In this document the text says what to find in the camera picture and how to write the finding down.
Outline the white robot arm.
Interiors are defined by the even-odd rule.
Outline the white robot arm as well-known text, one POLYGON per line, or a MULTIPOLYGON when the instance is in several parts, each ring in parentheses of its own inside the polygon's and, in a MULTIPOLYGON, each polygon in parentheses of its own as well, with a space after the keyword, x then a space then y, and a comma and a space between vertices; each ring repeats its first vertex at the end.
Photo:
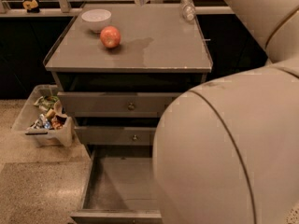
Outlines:
POLYGON ((163 224, 299 224, 299 0, 224 0, 268 60, 184 92, 162 115, 163 224))

